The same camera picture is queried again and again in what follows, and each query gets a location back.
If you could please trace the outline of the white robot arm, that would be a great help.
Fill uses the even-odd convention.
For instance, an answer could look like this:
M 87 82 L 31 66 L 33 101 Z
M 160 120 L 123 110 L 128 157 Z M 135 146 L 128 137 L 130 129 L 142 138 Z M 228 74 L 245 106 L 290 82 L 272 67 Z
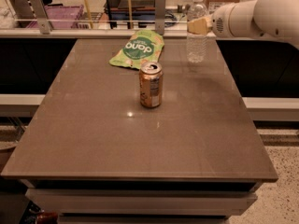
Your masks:
M 231 3 L 187 22 L 187 31 L 219 38 L 285 42 L 299 48 L 299 0 L 251 0 Z

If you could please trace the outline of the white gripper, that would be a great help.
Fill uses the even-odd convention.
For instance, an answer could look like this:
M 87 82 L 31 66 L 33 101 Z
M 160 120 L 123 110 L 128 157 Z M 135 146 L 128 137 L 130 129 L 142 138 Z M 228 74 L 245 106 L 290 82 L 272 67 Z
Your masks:
M 242 37 L 246 34 L 247 9 L 241 3 L 232 3 L 218 8 L 212 15 L 187 22 L 187 31 L 195 35 L 217 37 Z

